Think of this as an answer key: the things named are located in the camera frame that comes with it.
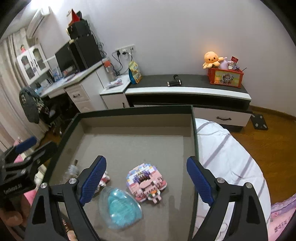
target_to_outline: desk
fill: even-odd
[[[106,59],[103,59],[102,61],[97,62],[93,66],[89,67],[88,69],[77,73],[73,78],[67,77],[62,80],[59,80],[58,82],[52,84],[49,86],[41,95],[40,97],[46,97],[49,96],[50,98],[53,98],[55,96],[61,95],[65,93],[65,88],[69,87],[71,85],[74,85],[76,83],[79,83],[81,80],[83,80],[86,76],[91,74],[93,71],[95,71],[97,68],[103,65]]]
[[[121,76],[123,85],[113,87],[111,89],[104,89],[100,95],[104,100],[108,109],[121,109],[128,108],[129,103],[124,94],[124,91],[130,84],[130,79],[128,74]]]
[[[77,73],[74,77],[64,78],[48,87],[40,97],[56,97],[67,93],[78,110],[83,112],[106,110],[107,107],[100,96],[109,82],[102,61]]]

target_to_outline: pink blanket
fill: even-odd
[[[289,223],[296,210],[296,194],[271,206],[268,241],[275,241]]]

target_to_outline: snack bag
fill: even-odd
[[[128,75],[132,84],[138,84],[142,79],[142,75],[139,70],[139,66],[135,61],[131,61],[128,64]]]

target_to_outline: white desk drawer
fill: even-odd
[[[66,88],[66,92],[74,103],[89,100],[87,93],[80,84]]]
[[[54,97],[56,97],[58,95],[61,95],[63,93],[65,93],[65,90],[64,89],[60,89],[60,90],[57,90],[57,91],[54,91],[54,92],[48,94],[48,97],[49,98],[54,98]]]
[[[129,108],[128,100],[126,95],[123,93],[120,94],[111,94],[111,95],[102,95],[102,98],[109,110],[111,109],[122,109]]]
[[[95,110],[90,101],[76,102],[75,105],[81,113]]]
[[[251,114],[244,112],[195,107],[194,117],[214,121],[219,124],[246,126],[251,117]]]

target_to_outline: red box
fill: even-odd
[[[208,69],[207,73],[212,85],[226,85],[240,88],[244,73],[238,70]]]

